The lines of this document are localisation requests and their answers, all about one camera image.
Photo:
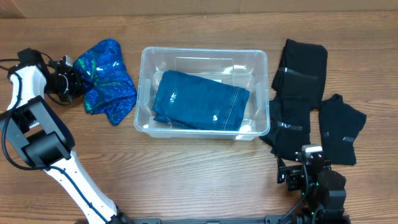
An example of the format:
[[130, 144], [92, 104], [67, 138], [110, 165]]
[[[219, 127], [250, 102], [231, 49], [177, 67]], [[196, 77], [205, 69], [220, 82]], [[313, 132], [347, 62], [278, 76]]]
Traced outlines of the blue denim jeans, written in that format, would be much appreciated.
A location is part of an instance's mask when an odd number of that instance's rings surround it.
[[169, 70], [152, 110], [155, 121], [185, 129], [239, 131], [249, 97], [245, 88]]

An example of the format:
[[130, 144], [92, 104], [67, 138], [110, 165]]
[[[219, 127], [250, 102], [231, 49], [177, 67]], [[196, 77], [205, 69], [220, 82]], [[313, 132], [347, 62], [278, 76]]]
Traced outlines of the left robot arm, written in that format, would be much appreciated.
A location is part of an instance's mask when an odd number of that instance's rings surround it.
[[67, 105], [85, 92], [86, 81], [64, 56], [44, 61], [44, 53], [24, 49], [7, 69], [12, 100], [1, 113], [1, 147], [11, 165], [42, 170], [53, 177], [85, 214], [87, 223], [131, 223], [131, 219], [94, 183], [82, 166], [75, 140], [46, 103], [56, 94]]

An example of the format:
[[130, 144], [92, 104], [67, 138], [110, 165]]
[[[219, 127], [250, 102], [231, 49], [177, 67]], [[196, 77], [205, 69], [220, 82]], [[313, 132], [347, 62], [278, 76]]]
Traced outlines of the sparkly blue garment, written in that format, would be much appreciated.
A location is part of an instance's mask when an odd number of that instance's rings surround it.
[[114, 39], [102, 40], [80, 55], [73, 68], [81, 74], [85, 111], [105, 114], [112, 125], [119, 125], [137, 101], [120, 44]]

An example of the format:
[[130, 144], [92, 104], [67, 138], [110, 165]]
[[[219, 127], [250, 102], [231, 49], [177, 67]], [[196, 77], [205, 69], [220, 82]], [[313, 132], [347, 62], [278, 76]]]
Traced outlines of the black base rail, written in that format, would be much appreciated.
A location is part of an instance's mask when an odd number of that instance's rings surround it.
[[277, 224], [282, 215], [267, 215], [264, 218], [184, 219], [161, 220], [158, 218], [132, 219], [132, 224]]

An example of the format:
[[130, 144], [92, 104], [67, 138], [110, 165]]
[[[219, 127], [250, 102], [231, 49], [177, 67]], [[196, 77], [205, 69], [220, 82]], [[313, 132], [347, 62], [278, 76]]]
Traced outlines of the clear plastic storage bin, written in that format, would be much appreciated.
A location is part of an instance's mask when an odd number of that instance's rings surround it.
[[251, 141], [271, 128], [262, 50], [147, 47], [137, 90], [134, 126], [153, 138]]

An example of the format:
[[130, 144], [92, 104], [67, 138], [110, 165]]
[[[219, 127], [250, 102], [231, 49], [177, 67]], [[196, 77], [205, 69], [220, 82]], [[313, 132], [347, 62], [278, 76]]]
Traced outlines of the black garment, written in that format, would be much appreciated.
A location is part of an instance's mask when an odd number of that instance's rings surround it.
[[272, 147], [271, 153], [294, 161], [302, 146], [310, 144], [311, 105], [298, 98], [275, 97], [269, 102], [270, 131], [261, 140]]
[[287, 39], [272, 88], [278, 97], [297, 98], [319, 109], [326, 82], [328, 51], [324, 46]]
[[353, 143], [363, 129], [366, 117], [366, 114], [344, 103], [339, 94], [322, 101], [319, 122], [323, 154], [333, 164], [356, 164]]

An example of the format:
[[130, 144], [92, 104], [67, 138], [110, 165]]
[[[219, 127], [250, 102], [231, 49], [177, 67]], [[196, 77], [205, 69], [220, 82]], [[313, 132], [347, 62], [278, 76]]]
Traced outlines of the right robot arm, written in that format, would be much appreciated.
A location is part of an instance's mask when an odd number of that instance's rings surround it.
[[277, 183], [289, 191], [301, 191], [301, 199], [278, 223], [350, 224], [345, 215], [346, 178], [331, 169], [322, 153], [297, 152], [299, 165], [287, 166], [277, 159]]

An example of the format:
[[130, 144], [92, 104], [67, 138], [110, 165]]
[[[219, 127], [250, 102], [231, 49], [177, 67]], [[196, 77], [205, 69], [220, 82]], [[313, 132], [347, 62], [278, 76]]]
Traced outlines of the black folded garment top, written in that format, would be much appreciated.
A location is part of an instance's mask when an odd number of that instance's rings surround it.
[[287, 39], [272, 88], [278, 97], [297, 98], [319, 109], [326, 82], [328, 51], [324, 46]]

